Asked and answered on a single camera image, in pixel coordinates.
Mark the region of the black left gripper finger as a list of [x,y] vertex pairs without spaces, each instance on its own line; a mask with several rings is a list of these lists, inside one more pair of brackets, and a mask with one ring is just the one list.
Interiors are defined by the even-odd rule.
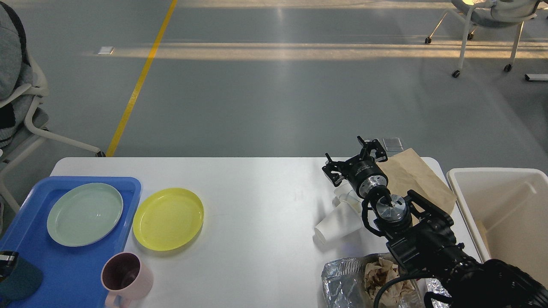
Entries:
[[19,253],[12,250],[2,250],[0,252],[0,276],[10,276],[16,267]]

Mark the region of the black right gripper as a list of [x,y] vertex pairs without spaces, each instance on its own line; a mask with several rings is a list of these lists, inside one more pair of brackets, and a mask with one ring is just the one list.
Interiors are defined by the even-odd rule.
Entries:
[[365,198],[375,187],[386,188],[389,180],[376,163],[386,162],[388,156],[378,139],[363,139],[357,136],[362,149],[358,156],[347,161],[333,160],[325,153],[327,161],[322,167],[325,176],[334,187],[339,187],[347,180],[358,197]]

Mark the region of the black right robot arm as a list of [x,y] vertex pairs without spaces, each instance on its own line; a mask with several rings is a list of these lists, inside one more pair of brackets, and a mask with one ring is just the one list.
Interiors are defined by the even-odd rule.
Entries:
[[379,163],[388,160],[378,139],[357,137],[362,148],[348,160],[333,160],[326,154],[322,167],[330,182],[339,187],[344,180],[361,199],[360,225],[386,238],[386,247],[405,275],[383,285],[373,300],[377,308],[392,286],[412,279],[435,278],[448,296],[427,292],[425,306],[442,302],[451,308],[545,308],[547,289],[518,267],[498,259],[484,263],[464,252],[458,243],[451,216],[440,207],[409,190],[392,194],[389,178]]

